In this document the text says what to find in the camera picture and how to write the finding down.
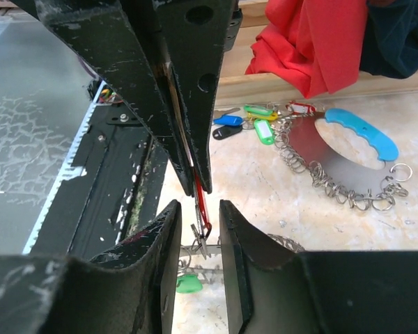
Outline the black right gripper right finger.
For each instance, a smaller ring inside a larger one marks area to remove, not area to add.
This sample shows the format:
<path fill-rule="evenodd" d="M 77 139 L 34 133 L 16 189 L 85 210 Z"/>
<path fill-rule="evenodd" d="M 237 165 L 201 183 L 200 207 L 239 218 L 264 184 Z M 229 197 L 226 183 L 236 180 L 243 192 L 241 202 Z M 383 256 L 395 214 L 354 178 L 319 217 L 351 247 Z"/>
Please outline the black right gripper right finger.
<path fill-rule="evenodd" d="M 418 333 L 418 251 L 288 250 L 219 203 L 230 333 Z"/>

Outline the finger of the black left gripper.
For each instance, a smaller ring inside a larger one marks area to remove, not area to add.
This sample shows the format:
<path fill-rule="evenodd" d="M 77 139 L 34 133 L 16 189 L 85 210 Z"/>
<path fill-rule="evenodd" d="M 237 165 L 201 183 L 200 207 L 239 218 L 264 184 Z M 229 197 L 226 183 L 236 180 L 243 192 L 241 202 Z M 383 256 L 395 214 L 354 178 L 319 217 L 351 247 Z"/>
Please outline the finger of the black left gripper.
<path fill-rule="evenodd" d="M 192 172 L 174 117 L 166 76 L 141 46 L 121 1 L 18 1 L 123 100 L 167 153 L 186 195 Z"/>

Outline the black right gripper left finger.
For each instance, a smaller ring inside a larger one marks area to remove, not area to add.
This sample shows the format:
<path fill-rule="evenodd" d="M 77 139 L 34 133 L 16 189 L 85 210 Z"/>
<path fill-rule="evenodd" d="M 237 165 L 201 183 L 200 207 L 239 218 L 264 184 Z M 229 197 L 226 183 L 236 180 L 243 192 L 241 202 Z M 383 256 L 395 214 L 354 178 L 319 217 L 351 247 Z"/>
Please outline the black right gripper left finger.
<path fill-rule="evenodd" d="M 170 333 L 181 228 L 172 200 L 91 260 L 0 255 L 0 333 Z"/>

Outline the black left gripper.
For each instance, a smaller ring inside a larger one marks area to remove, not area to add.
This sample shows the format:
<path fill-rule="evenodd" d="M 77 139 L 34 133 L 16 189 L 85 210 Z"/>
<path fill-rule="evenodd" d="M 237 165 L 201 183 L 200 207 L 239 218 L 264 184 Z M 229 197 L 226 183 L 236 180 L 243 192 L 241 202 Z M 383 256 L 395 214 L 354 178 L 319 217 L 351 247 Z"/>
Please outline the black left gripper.
<path fill-rule="evenodd" d="M 211 193 L 212 112 L 224 52 L 234 46 L 242 10 L 234 1 L 155 1 L 154 8 L 171 61 L 194 172 L 204 191 Z"/>

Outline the green key tag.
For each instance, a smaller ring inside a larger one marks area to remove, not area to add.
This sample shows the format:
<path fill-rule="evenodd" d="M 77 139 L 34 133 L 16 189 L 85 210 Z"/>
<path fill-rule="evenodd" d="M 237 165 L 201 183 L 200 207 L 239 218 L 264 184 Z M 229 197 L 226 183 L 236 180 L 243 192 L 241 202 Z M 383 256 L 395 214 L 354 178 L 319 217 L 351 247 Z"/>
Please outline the green key tag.
<path fill-rule="evenodd" d="M 202 289 L 203 284 L 197 274 L 186 273 L 177 277 L 176 292 L 179 294 L 193 294 L 200 292 Z"/>

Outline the steel key ring disc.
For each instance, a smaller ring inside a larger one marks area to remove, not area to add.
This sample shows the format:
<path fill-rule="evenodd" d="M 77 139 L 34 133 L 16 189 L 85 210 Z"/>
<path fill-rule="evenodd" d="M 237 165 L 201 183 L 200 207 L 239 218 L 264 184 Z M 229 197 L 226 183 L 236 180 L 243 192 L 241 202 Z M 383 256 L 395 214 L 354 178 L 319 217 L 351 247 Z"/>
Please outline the steel key ring disc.
<path fill-rule="evenodd" d="M 215 233 L 216 240 L 208 243 L 207 254 L 203 255 L 201 250 L 197 249 L 197 242 L 194 240 L 191 227 L 184 227 L 183 232 L 177 277 L 194 275 L 203 285 L 213 284 L 222 275 L 222 251 L 219 233 Z"/>

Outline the red key tag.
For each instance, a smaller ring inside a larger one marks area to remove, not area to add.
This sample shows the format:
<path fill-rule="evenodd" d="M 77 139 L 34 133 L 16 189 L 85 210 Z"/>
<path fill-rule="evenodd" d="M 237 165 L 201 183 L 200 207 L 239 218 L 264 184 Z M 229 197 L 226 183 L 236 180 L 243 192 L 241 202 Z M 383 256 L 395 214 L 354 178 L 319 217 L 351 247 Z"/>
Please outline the red key tag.
<path fill-rule="evenodd" d="M 202 230 L 202 237 L 207 239 L 212 232 L 212 224 L 210 223 L 208 209 L 206 205 L 206 198 L 205 198 L 205 191 L 203 190 L 201 181 L 199 176 L 196 172 L 196 169 L 193 168 L 194 174 L 194 192 L 195 192 L 195 199 L 197 202 L 197 211 L 202 219 L 201 221 L 201 230 Z"/>

